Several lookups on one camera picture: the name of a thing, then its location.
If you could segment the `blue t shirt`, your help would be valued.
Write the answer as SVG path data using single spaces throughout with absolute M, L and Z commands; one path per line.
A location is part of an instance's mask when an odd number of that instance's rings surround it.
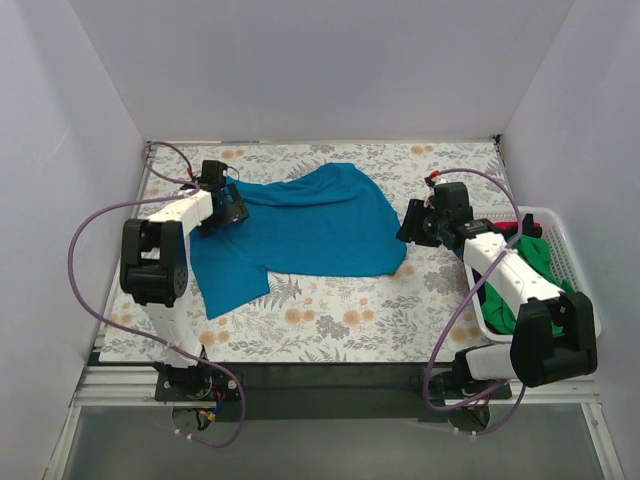
M 290 182 L 241 182 L 244 221 L 192 234 L 191 266 L 206 315 L 222 316 L 269 293 L 268 275 L 393 275 L 407 247 L 396 211 L 350 163 L 327 163 Z

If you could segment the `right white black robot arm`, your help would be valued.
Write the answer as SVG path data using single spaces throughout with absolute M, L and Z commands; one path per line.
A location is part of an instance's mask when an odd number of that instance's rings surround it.
M 493 222 L 475 217 L 463 183 L 439 184 L 428 200 L 411 200 L 396 237 L 453 252 L 478 273 L 475 289 L 496 291 L 515 317 L 510 342 L 455 355 L 446 384 L 460 395 L 475 397 L 491 381 L 518 379 L 538 387 L 595 372 L 596 325 L 589 297 L 545 279 L 509 247 Z

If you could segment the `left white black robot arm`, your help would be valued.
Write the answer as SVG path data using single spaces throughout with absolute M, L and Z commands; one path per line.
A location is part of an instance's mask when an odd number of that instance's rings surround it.
M 156 366 L 171 387 L 193 400 L 205 398 L 213 386 L 211 369 L 198 360 L 202 344 L 190 325 L 184 299 L 189 285 L 190 234 L 206 238 L 248 218 L 236 183 L 227 178 L 230 167 L 206 160 L 193 187 L 183 198 L 167 204 L 146 219 L 130 219 L 122 232 L 120 286 L 142 306 L 156 335 L 186 351 L 170 350 Z

